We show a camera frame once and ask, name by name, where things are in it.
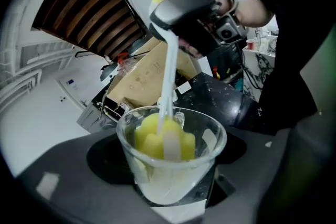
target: person's arm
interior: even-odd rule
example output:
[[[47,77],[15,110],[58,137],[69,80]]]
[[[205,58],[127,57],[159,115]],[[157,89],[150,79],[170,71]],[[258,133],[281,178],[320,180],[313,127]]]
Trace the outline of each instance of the person's arm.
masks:
[[[228,12],[231,8],[230,0],[217,0],[222,5],[220,14]],[[238,3],[236,16],[240,23],[247,27],[262,27],[269,23],[273,17],[271,0],[241,0]]]
[[[225,14],[230,10],[230,0],[217,0],[221,2],[218,13]],[[273,13],[269,11],[261,0],[241,0],[236,9],[236,16],[240,23],[247,27],[262,27],[269,23]]]

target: white wall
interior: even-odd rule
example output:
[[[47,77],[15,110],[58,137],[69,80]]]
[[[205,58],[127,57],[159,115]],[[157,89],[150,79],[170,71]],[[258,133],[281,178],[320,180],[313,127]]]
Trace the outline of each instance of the white wall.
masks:
[[[55,79],[80,69],[85,75],[81,80],[88,86],[84,90],[87,96],[83,97],[91,100],[104,87],[99,76],[105,64],[96,55],[75,58],[66,70],[53,73],[0,115],[0,148],[14,176],[54,145],[88,134],[76,123],[82,109],[74,105]]]

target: black machine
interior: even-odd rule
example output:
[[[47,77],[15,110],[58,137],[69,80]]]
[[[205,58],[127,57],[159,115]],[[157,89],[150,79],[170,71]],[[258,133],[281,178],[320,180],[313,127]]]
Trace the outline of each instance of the black machine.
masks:
[[[215,0],[163,0],[150,19],[183,38],[202,57],[219,46],[237,43],[247,33],[235,15],[238,0],[232,0],[231,9],[224,15],[217,13],[218,5]],[[152,25],[150,31],[156,38],[163,39]]]

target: white pipe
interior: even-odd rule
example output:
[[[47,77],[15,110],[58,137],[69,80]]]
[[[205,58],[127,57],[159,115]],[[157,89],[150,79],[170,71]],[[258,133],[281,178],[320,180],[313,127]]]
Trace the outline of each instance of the white pipe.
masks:
[[[71,61],[73,60],[73,58],[75,57],[75,55],[76,55],[76,54],[72,55],[72,56],[69,58],[69,60],[68,60],[68,62],[67,62],[67,64],[65,65],[64,68],[68,68],[69,64],[71,63]]]
[[[21,82],[31,78],[32,76],[37,74],[37,85],[40,84],[41,82],[41,76],[42,76],[42,69],[37,69],[34,70],[20,78],[18,78],[17,80],[13,81],[11,84],[8,84],[6,87],[4,87],[3,89],[0,90],[0,97],[4,96],[6,93],[8,93],[11,89],[15,88],[17,85],[19,85]]]
[[[65,65],[65,62],[68,61],[69,59],[67,59],[67,58],[63,58],[63,59],[62,59],[62,62],[60,63],[60,65],[59,65],[59,67],[58,67],[58,70],[63,69],[63,67],[64,67],[64,65]]]
[[[18,95],[14,96],[12,99],[10,99],[7,103],[5,103],[4,106],[2,106],[0,108],[0,113],[2,113],[5,110],[6,107],[8,107],[11,103],[13,103],[16,99],[18,99],[19,97],[21,97],[25,93],[29,93],[29,90],[25,90],[25,91],[19,93]]]
[[[56,56],[56,57],[53,57],[53,58],[50,58],[50,59],[47,59],[47,60],[43,60],[43,61],[38,61],[38,62],[35,62],[31,65],[27,65],[25,66],[24,68],[21,68],[18,72],[16,72],[14,75],[17,76],[21,73],[24,73],[26,71],[29,71],[29,69],[32,69],[34,67],[37,67],[37,66],[40,66],[40,65],[43,65],[44,63],[48,63],[50,61],[54,61],[54,60],[58,60],[58,59],[61,59],[61,58],[66,58],[66,57],[69,57],[69,56],[72,56],[72,54],[66,54],[66,55],[61,55],[61,56]]]
[[[13,78],[13,77],[10,77],[10,78],[8,78],[8,79],[5,79],[5,80],[3,80],[3,81],[0,81],[0,85],[1,85],[2,83],[6,82],[7,80],[12,79],[12,78]]]
[[[22,83],[18,84],[18,85],[15,86],[13,89],[11,89],[10,91],[8,91],[8,92],[7,92],[7,93],[0,99],[0,104],[3,103],[8,97],[10,97],[14,92],[16,92],[17,90],[21,89],[22,86],[27,85],[28,83],[32,83],[32,88],[35,87],[35,83],[36,83],[36,79],[35,79],[35,77],[23,81]]]
[[[0,51],[0,54],[5,54],[6,52],[10,52],[10,50],[9,49],[2,50],[2,51]],[[10,62],[7,62],[7,63],[0,62],[1,66],[9,66],[10,64],[11,64]]]
[[[64,50],[56,50],[56,51],[53,51],[53,52],[49,52],[47,54],[42,54],[42,55],[39,55],[37,57],[34,57],[34,58],[31,58],[27,61],[27,64],[30,64],[32,62],[36,62],[38,60],[41,60],[41,59],[45,59],[47,57],[50,57],[50,56],[54,56],[54,55],[58,55],[58,54],[64,54],[64,53],[68,53],[68,52],[71,52],[72,49],[64,49]]]

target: hand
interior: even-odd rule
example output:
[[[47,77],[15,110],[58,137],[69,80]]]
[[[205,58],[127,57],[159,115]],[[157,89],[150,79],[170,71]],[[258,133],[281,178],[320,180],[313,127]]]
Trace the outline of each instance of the hand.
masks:
[[[218,5],[219,5],[219,9],[218,9],[218,14],[220,15],[224,15],[225,13],[227,13],[231,8],[232,8],[232,1],[231,0],[215,0]]]

